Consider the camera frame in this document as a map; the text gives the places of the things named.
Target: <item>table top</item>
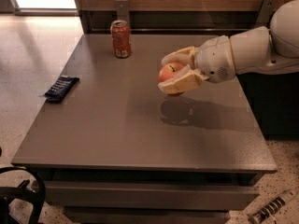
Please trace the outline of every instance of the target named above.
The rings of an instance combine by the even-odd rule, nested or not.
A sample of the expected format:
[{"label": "table top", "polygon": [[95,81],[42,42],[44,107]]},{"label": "table top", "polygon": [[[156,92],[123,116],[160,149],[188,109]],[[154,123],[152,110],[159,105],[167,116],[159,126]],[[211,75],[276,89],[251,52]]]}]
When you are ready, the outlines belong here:
[{"label": "table top", "polygon": [[61,104],[45,103],[13,158],[47,168],[275,172],[277,167],[235,78],[179,97],[157,87],[160,60],[207,35],[132,35],[113,55],[110,35],[84,35],[63,75],[80,78]]}]

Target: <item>soda can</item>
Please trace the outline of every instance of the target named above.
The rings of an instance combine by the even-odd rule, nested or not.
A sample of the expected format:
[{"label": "soda can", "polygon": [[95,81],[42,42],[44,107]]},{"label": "soda can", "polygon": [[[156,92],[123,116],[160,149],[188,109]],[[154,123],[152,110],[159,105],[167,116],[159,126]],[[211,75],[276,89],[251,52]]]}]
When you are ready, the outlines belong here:
[{"label": "soda can", "polygon": [[113,21],[110,27],[114,54],[118,58],[126,58],[131,55],[130,28],[127,21]]}]

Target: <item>floor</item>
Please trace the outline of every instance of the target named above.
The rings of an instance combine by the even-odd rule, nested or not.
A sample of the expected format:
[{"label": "floor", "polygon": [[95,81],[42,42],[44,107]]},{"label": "floor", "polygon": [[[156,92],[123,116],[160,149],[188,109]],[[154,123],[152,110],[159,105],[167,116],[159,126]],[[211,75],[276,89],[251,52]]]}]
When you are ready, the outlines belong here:
[{"label": "floor", "polygon": [[[41,96],[56,81],[82,35],[78,17],[15,17],[0,15],[0,167],[9,166],[37,112]],[[299,188],[299,139],[276,137],[267,144],[278,171],[265,175],[256,188],[261,195],[244,211],[231,211],[227,224],[247,224],[248,215],[277,197],[285,189]],[[23,174],[0,175],[0,185],[18,185]],[[299,196],[283,207],[277,224],[299,222]],[[40,221],[70,224],[62,208],[45,204]],[[275,223],[267,219],[264,224]]]}]

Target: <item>apple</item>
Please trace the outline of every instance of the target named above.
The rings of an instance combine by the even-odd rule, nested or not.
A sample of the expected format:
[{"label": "apple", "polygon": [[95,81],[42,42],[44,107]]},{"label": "apple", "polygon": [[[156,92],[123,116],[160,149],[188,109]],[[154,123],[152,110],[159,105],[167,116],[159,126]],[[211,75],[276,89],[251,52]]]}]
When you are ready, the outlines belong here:
[{"label": "apple", "polygon": [[[158,75],[158,82],[164,82],[168,80],[171,77],[174,77],[179,70],[181,70],[184,67],[182,63],[168,63],[162,67],[162,69],[159,72]],[[168,94],[170,96],[178,96],[181,95],[183,92],[180,93],[173,93]]]}]

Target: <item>desk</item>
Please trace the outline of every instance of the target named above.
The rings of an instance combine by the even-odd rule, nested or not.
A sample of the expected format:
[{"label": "desk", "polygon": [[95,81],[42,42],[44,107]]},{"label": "desk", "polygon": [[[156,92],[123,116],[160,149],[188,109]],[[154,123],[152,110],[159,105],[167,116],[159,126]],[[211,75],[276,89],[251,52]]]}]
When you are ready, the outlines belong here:
[{"label": "desk", "polygon": [[79,84],[41,107],[12,163],[38,171],[76,222],[225,223],[277,167],[237,79],[158,89],[163,56],[209,38],[132,35],[118,59],[110,35],[84,35],[62,72]]}]

